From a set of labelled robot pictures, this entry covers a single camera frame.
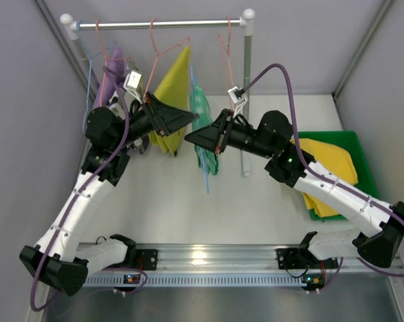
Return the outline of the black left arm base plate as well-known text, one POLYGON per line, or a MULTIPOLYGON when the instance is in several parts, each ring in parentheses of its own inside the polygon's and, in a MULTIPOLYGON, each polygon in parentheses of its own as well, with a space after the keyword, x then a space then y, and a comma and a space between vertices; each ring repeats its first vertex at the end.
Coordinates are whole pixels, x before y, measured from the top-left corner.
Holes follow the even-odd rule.
POLYGON ((137 268, 139 270, 155 271, 158 263, 158 250, 133 249, 121 263, 124 268, 137 268))

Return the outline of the blue hanger of green trousers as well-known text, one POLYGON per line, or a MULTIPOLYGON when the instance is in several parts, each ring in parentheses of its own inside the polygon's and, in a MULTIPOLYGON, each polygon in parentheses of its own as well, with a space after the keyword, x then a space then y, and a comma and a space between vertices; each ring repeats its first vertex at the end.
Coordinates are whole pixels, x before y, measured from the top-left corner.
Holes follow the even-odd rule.
MULTIPOLYGON (((192 112, 199 114, 198 120, 192 123, 192 131, 196 131, 197 129, 205 127, 211 123, 209 104, 205 93, 197 82, 193 72, 193 65, 191 65, 191 94, 189 97, 189 107, 192 112)), ((203 171, 205 189, 207 193, 209 193, 209 167, 207 162, 207 152, 198 146, 195 146, 195 151, 198 157, 199 168, 203 171)))

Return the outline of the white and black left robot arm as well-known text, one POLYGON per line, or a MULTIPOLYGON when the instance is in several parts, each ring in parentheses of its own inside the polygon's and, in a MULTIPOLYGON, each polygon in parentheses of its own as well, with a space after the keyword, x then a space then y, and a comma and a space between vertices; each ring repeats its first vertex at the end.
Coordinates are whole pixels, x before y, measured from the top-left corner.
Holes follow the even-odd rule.
POLYGON ((25 246, 19 258, 36 282, 67 296, 76 294, 87 277, 105 268, 131 268, 136 262, 134 240, 120 234, 85 250, 80 238, 104 198, 117 186, 130 157, 124 150, 155 131, 169 135, 199 118, 197 113, 159 101, 152 93, 133 115, 124 118, 108 107, 98 107, 87 118, 91 148, 81 173, 61 212, 34 246, 25 246))

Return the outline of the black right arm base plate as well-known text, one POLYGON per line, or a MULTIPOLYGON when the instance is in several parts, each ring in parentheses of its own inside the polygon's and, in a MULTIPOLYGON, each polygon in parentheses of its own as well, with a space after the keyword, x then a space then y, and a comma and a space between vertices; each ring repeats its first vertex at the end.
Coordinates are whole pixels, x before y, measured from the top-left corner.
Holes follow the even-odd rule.
POLYGON ((279 248, 276 250, 280 270, 326 269, 338 268, 338 261, 331 258, 318 260, 312 253, 303 248, 279 248))

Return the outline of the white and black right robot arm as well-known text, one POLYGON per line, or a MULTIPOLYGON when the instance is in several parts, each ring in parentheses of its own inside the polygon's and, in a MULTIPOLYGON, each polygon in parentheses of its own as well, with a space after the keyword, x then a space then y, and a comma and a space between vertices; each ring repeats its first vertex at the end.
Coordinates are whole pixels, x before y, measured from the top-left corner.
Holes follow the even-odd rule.
POLYGON ((268 159, 268 174, 279 183, 311 195, 352 222, 354 229, 310 232, 301 248, 318 260, 358 257, 389 268, 404 237, 404 203, 382 202, 335 176, 291 142, 293 127, 280 111, 268 111, 257 128, 232 119, 224 109, 210 125, 185 140, 214 154, 233 147, 268 159))

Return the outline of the pink hanger of yellow trousers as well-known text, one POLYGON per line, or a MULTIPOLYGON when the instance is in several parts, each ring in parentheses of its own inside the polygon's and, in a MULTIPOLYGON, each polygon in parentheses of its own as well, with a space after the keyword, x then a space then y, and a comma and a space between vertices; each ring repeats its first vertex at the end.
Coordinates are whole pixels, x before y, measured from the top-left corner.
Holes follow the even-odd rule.
POLYGON ((223 72, 225 74, 226 89, 230 89, 234 86, 234 83, 235 83, 231 55, 230 55, 231 40, 232 40, 232 20, 231 20, 230 16, 227 16, 226 19, 227 19, 227 27, 228 27, 227 39, 225 39, 222 34, 218 34, 217 43, 218 43, 218 47, 219 47, 223 72))

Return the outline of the green tie-dye trousers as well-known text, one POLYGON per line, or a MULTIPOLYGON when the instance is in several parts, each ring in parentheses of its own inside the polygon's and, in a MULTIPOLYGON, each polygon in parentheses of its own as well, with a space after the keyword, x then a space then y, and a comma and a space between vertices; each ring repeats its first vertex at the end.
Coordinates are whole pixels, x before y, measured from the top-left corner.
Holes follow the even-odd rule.
MULTIPOLYGON (((199 114, 198 120, 191 124, 192 131, 210 125, 213 122, 209 102, 198 82, 192 85, 189 107, 193 113, 199 114)), ((199 146, 194 146, 194 148, 197 153, 198 167, 206 168, 207 174, 216 176, 219 172, 217 156, 213 152, 200 148, 199 146)))

